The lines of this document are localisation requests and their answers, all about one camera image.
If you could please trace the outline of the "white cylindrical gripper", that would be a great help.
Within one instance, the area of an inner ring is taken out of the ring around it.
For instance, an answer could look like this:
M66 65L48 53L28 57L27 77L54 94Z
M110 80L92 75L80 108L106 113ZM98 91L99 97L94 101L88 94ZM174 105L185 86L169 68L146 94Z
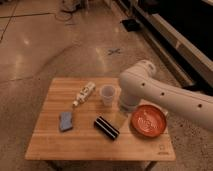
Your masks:
M124 112L132 112L137 108L139 102L140 102L139 99L121 97L119 99L119 108L121 111L124 111ZM121 111L119 111L115 115L115 124L117 128L121 128L123 124L125 123L125 121L128 119L128 115Z

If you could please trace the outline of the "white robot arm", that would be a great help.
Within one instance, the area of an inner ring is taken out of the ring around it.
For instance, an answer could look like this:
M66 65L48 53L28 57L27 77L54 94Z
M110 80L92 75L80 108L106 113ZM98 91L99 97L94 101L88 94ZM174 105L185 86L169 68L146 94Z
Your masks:
M156 72L151 61L141 60L119 75L120 110L133 112L145 99L213 132L213 97L160 82Z

